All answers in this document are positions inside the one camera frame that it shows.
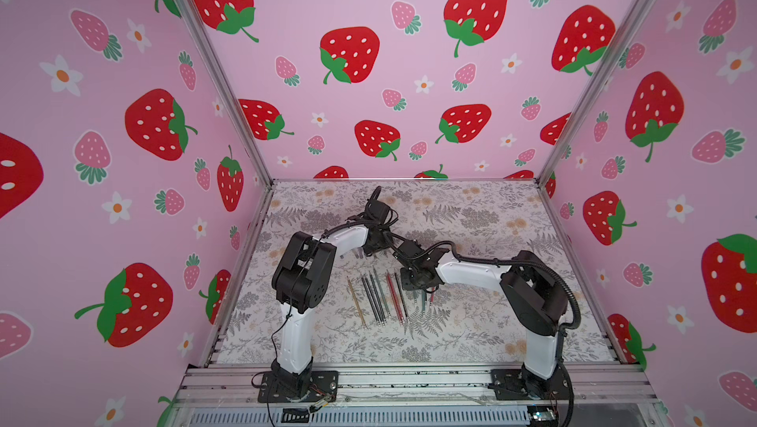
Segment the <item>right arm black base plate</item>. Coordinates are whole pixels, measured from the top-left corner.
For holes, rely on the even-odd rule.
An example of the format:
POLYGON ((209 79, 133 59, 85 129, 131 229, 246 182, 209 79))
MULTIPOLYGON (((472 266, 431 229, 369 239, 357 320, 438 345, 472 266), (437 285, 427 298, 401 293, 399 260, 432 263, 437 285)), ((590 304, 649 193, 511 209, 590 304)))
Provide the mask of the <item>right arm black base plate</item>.
POLYGON ((498 401, 569 401, 574 393, 560 367, 547 380, 526 368, 492 370, 487 388, 498 401))

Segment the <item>right aluminium corner post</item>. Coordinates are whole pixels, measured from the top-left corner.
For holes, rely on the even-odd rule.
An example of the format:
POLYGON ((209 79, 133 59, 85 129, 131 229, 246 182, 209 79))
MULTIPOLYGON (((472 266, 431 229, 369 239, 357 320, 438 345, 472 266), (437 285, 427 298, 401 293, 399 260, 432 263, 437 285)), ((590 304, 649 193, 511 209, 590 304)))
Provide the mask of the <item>right aluminium corner post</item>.
POLYGON ((573 109, 565 129, 561 133, 557 145, 550 154, 539 178, 536 180, 538 190, 546 190, 548 179, 558 167, 568 145, 580 130, 587 114, 599 99, 606 82, 615 72, 621 54, 644 25, 655 2, 656 0, 633 0, 630 3, 625 17, 617 27, 616 34, 609 44, 608 52, 604 54, 599 67, 593 72, 593 77, 587 82, 587 86, 585 86, 585 90, 579 101, 577 101, 576 107, 573 109))

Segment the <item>left aluminium corner post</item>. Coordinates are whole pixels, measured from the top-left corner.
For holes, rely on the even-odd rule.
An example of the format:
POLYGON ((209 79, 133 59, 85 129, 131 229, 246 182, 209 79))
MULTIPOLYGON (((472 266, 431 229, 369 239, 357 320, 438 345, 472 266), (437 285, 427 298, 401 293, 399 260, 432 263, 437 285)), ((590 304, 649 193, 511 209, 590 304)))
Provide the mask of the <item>left aluminium corner post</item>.
POLYGON ((261 153, 255 145, 254 132, 250 128, 239 99, 233 91, 228 74, 224 72, 222 62, 214 49, 210 35, 220 33, 234 37, 243 35, 252 42, 258 38, 252 36, 248 29, 254 24, 254 0, 173 0, 197 46, 201 58, 216 87, 219 98, 230 114, 230 120, 246 149, 246 154, 254 164, 262 184, 272 187, 270 172, 266 169, 261 153))

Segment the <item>aluminium corner post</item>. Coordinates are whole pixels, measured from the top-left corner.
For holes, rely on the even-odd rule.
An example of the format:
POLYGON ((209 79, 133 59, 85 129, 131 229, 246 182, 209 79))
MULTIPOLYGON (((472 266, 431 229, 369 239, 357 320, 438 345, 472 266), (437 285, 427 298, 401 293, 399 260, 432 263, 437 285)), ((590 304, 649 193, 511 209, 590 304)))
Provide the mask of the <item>aluminium corner post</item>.
POLYGON ((230 120, 246 149, 246 154, 254 164, 262 184, 272 187, 270 172, 266 169, 261 153, 255 145, 254 132, 250 128, 239 99, 233 91, 228 74, 224 72, 222 62, 214 49, 210 35, 220 33, 234 37, 243 35, 252 42, 258 38, 252 36, 248 29, 254 24, 254 0, 173 0, 197 46, 201 58, 216 87, 219 98, 230 114, 230 120))
POLYGON ((593 77, 587 82, 587 86, 585 86, 585 90, 579 101, 577 101, 576 107, 573 109, 565 129, 561 133, 557 145, 550 154, 539 178, 536 180, 538 190, 546 190, 548 179, 558 167, 568 145, 580 130, 587 114, 599 99, 606 82, 615 72, 621 54, 644 25, 655 2, 656 0, 633 0, 630 3, 625 17, 617 27, 616 34, 609 44, 608 52, 604 54, 599 67, 593 72, 593 77))

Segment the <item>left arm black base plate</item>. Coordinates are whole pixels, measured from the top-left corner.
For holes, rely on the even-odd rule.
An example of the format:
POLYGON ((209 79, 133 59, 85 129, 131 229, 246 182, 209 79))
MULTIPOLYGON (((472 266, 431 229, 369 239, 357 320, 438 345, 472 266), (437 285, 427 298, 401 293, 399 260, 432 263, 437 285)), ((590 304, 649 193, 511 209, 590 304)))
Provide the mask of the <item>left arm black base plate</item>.
POLYGON ((338 371, 315 371, 295 376, 286 371, 265 372, 259 382, 259 403, 316 403, 332 401, 338 393, 338 371))

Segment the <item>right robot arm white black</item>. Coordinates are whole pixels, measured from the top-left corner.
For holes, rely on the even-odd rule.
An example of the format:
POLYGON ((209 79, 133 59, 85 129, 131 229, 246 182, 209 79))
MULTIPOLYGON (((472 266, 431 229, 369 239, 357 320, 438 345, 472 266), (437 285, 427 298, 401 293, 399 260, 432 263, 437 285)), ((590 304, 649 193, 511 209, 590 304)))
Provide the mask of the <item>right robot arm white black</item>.
POLYGON ((554 377, 563 362, 564 338, 581 326, 582 314, 566 280, 536 254, 521 251, 512 259, 484 259, 461 255, 451 241, 423 249, 405 240, 393 256, 402 266, 401 282, 407 289, 431 292, 451 284, 499 289, 526 329, 524 377, 540 382, 554 377))

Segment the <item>aluminium frame rail base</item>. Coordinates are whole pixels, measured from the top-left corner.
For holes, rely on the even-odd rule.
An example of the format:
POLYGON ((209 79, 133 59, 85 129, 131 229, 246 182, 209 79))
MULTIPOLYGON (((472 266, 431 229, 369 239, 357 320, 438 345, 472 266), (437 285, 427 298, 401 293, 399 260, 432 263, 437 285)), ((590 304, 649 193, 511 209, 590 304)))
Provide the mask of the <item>aluminium frame rail base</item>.
POLYGON ((319 364, 335 382, 301 401, 260 393, 262 365, 187 371, 170 426, 670 426, 668 409, 640 368, 570 363, 569 382, 546 399, 514 399, 515 364, 319 364))

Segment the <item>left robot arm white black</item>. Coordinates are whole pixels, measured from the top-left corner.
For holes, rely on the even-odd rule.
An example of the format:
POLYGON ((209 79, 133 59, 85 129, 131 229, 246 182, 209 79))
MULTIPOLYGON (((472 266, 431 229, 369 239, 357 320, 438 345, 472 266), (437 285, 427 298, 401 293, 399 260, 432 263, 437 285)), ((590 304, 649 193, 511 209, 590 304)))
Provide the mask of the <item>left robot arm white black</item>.
POLYGON ((291 237, 271 282, 284 317, 274 372, 297 379, 311 372, 315 308, 327 293, 335 261, 352 251, 370 257, 392 246, 396 217, 392 208, 380 201, 381 191, 377 186, 364 210, 345 223, 321 235, 297 232, 291 237))

